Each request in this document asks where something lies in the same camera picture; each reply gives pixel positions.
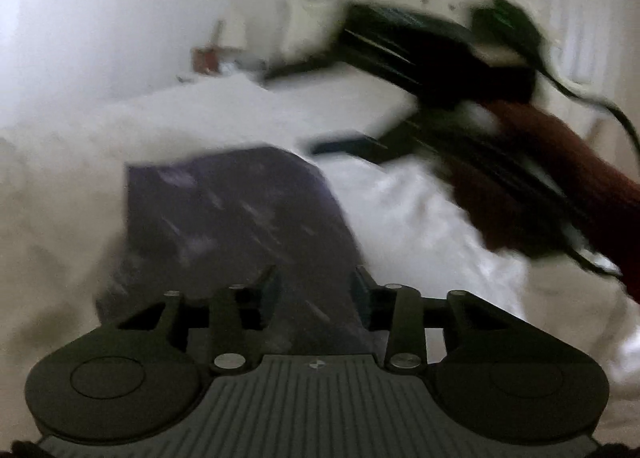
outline crumpled white fabric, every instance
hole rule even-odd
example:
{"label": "crumpled white fabric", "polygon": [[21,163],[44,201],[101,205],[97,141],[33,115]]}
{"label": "crumpled white fabric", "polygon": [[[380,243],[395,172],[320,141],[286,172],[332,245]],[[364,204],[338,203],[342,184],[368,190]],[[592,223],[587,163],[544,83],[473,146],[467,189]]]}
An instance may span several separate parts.
{"label": "crumpled white fabric", "polygon": [[[280,91],[238,75],[42,112],[0,131],[0,448],[38,437],[22,393],[29,368],[97,325],[93,298],[122,248],[127,162],[263,142],[296,151],[318,134],[371,131],[407,103],[398,88],[353,70]],[[378,282],[430,297],[466,289],[592,353],[612,382],[601,435],[640,444],[628,432],[640,409],[638,307],[617,284],[572,265],[567,283],[527,282],[526,261],[485,250],[417,159],[384,169],[344,157],[319,164]],[[429,340],[431,359],[441,358],[437,334]]]}

